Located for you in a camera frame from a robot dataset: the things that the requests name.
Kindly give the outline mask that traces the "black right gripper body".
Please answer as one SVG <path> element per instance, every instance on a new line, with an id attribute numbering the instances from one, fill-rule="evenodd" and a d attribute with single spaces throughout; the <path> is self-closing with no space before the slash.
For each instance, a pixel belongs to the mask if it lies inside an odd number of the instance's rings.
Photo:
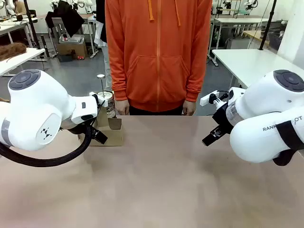
<path id="1" fill-rule="evenodd" d="M 215 135 L 230 134 L 234 127 L 226 116 L 227 107 L 228 104 L 224 104 L 212 116 L 214 121 L 218 124 L 218 126 L 213 130 Z"/>

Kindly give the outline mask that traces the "person's right hand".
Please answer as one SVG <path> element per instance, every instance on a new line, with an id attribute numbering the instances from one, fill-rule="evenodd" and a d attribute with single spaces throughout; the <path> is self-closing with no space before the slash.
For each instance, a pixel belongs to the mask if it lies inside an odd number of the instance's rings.
<path id="1" fill-rule="evenodd" d="M 115 100 L 115 107 L 119 115 L 129 115 L 129 102 L 128 100 Z"/>

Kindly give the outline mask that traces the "person's left hand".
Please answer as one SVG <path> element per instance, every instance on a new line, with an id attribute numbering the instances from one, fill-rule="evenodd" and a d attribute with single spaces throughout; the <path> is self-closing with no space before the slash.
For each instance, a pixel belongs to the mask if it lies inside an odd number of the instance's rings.
<path id="1" fill-rule="evenodd" d="M 185 100 L 183 103 L 182 113 L 184 116 L 192 116 L 196 110 L 196 103 Z"/>

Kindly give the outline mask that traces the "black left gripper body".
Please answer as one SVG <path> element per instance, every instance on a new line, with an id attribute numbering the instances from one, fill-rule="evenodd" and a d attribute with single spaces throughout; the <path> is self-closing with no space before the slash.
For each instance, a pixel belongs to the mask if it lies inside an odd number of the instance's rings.
<path id="1" fill-rule="evenodd" d="M 73 123 L 70 120 L 62 122 L 62 129 L 70 131 L 72 134 L 94 135 L 95 130 L 92 126 L 92 120 L 84 121 L 80 124 Z"/>

